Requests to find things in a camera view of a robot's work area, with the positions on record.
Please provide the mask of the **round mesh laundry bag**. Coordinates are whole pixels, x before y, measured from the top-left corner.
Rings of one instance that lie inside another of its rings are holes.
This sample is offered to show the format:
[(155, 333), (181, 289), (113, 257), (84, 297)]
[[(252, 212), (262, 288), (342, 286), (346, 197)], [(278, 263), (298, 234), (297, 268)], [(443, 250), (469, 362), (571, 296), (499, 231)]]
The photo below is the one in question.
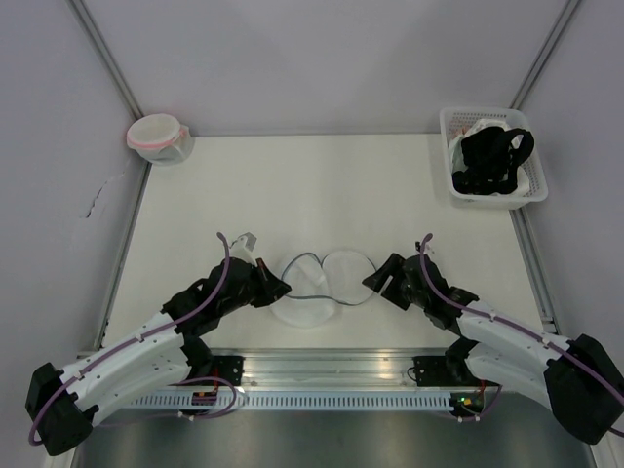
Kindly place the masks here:
[(269, 309), (288, 326), (320, 327), (341, 309), (366, 303), (372, 291), (363, 280), (376, 271), (367, 256), (352, 250), (333, 251), (323, 257), (300, 253), (284, 263), (280, 274), (292, 290)]

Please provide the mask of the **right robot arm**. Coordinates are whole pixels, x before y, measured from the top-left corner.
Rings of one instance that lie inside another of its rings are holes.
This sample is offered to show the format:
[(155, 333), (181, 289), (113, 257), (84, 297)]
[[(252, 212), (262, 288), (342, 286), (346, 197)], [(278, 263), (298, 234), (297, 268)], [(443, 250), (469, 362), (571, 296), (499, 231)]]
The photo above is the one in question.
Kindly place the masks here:
[(519, 393), (588, 445), (622, 416), (623, 375), (595, 338), (531, 329), (450, 285), (428, 255), (393, 253), (362, 283), (403, 310), (419, 307), (435, 327), (456, 335), (445, 353), (451, 382), (477, 379)]

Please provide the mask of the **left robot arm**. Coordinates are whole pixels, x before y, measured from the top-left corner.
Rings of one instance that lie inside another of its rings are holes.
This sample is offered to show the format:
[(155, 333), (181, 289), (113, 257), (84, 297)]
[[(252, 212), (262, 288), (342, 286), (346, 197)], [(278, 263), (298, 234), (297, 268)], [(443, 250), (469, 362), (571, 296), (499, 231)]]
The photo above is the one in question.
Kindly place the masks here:
[(29, 443), (57, 456), (141, 395), (182, 381), (204, 385), (213, 374), (213, 355), (203, 335), (224, 316), (246, 306), (269, 306), (291, 290), (262, 259), (229, 257), (117, 343), (60, 369), (40, 366), (25, 401), (32, 420)]

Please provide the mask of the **black bra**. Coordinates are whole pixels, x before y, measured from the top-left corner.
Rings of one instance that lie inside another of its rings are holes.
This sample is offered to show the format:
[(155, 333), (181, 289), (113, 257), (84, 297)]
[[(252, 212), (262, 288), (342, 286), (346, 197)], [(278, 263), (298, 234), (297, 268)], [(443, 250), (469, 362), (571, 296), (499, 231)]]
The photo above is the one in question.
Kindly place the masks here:
[(509, 195), (518, 188), (518, 168), (535, 146), (531, 132), (487, 127), (460, 142), (463, 171), (452, 173), (455, 190), (465, 195)]

